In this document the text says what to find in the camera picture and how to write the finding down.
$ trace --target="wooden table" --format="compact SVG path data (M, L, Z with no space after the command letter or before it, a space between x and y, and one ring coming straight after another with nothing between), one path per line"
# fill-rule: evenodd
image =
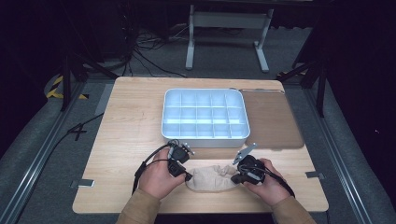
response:
M283 90L274 80L119 77L103 116L83 179L92 188L79 188L73 210L80 214L119 213L131 196L134 173L146 157L165 141L161 134L163 97L171 88L237 88ZM218 164L231 165L240 148L194 148L184 163L187 170ZM287 179L297 200L311 212L329 207L306 146L295 149L254 149L256 158L267 158ZM163 199L160 213L260 213L270 208L239 186L221 193L196 193L184 184Z

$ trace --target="white tray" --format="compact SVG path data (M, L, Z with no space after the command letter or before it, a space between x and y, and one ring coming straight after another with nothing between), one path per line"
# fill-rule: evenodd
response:
M243 96L232 89L168 90L162 134L190 147L241 147L250 134Z

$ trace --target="crumpled cloth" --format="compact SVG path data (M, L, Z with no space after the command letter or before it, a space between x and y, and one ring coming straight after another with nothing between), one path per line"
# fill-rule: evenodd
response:
M219 192L238 186L231 180L236 174L236 169L229 165L194 168L189 173L192 174L192 179L187 181L186 185L194 191Z

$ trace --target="hand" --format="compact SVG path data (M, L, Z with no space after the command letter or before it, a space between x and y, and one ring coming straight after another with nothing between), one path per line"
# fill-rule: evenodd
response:
M186 177L185 174L177 177L171 176L168 171L168 161L156 161L168 160L168 153L169 148L158 152L152 159L155 162L146 167L146 170L139 179L139 188L159 200L166 197L175 187L182 184Z
M271 161L267 159L260 159L260 161L264 164L266 168L268 168L272 173L279 175L282 177L280 172L278 172ZM257 194L262 198L262 200L270 206L273 206L280 201L288 198L290 194L286 189L284 189L275 179L271 176L267 175L264 179L262 185L253 185L248 183L247 181L244 182L244 185L247 189L252 191L253 193Z

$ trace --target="forearm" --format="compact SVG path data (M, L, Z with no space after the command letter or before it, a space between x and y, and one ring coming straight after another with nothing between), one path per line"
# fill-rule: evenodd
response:
M316 223L303 206L291 196L272 206L272 209L279 224Z
M132 224L151 224L160 210L161 202L157 198L147 194L141 189L137 189L131 199L122 209L117 221Z

